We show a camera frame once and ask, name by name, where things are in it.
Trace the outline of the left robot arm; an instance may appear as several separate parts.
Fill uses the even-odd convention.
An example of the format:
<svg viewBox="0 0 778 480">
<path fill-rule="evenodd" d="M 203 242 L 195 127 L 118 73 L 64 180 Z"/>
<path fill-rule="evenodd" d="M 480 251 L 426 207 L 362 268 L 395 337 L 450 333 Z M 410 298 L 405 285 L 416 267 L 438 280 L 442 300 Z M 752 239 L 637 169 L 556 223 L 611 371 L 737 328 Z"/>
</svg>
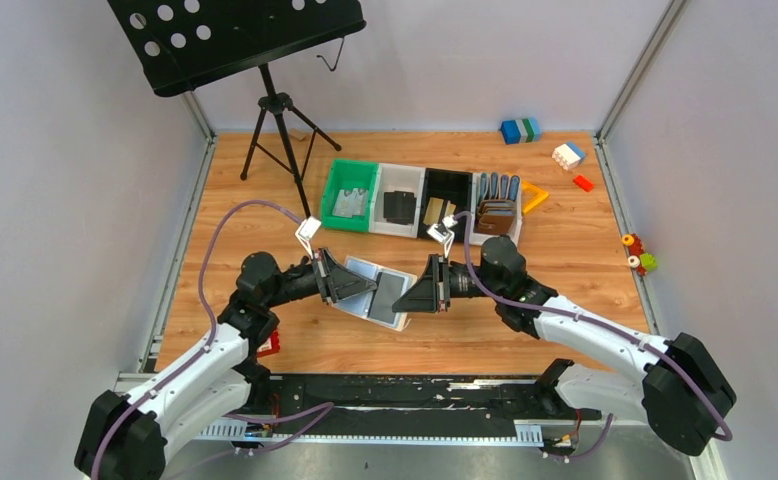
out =
<svg viewBox="0 0 778 480">
<path fill-rule="evenodd" d="M 376 288 L 326 248 L 287 270 L 268 252 L 247 256 L 227 306 L 201 340 L 145 383 L 93 401 L 74 466 L 91 479 L 161 478 L 201 430 L 267 398 L 270 372 L 257 352 L 279 325 L 274 307 L 311 296 L 334 304 Z"/>
</svg>

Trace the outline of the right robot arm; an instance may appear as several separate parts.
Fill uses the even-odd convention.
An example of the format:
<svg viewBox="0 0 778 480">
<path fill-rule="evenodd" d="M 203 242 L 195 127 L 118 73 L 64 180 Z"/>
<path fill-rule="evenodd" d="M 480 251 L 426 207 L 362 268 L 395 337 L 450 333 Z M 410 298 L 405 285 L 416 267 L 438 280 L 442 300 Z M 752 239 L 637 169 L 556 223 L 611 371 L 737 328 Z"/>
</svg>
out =
<svg viewBox="0 0 778 480">
<path fill-rule="evenodd" d="M 605 365 L 598 371 L 554 361 L 540 380 L 564 405 L 644 423 L 690 456 L 712 440 L 732 440 L 726 417 L 737 395 L 700 339 L 687 333 L 668 339 L 595 315 L 529 275 L 525 258 L 505 235 L 483 243 L 477 265 L 431 255 L 424 276 L 392 308 L 437 313 L 455 298 L 478 297 L 492 299 L 511 330 Z"/>
</svg>

